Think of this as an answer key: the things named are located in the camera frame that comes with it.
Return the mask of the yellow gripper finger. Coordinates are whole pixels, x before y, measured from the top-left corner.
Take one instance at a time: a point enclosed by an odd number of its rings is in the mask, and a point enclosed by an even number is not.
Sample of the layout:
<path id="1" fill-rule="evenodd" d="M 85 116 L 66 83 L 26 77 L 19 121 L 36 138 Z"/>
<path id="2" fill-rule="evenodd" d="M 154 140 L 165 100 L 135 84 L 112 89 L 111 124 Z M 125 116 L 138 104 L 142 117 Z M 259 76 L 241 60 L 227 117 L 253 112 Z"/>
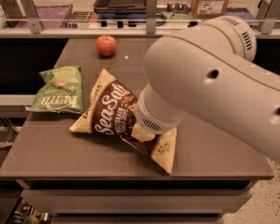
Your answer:
<path id="1" fill-rule="evenodd" d="M 132 137 L 140 142 L 151 141 L 155 134 L 147 131 L 141 124 L 135 123 L 132 129 Z"/>

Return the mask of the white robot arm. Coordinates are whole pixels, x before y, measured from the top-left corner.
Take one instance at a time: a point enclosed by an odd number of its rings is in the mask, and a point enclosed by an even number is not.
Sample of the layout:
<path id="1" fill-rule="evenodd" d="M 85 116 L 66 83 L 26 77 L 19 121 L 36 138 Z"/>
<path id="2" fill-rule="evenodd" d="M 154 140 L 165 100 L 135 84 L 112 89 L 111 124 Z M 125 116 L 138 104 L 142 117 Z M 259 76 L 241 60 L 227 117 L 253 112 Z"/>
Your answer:
<path id="1" fill-rule="evenodd" d="M 233 16 L 162 36 L 143 60 L 137 122 L 164 134 L 192 114 L 280 164 L 280 76 L 254 64 L 256 49 L 251 27 Z"/>

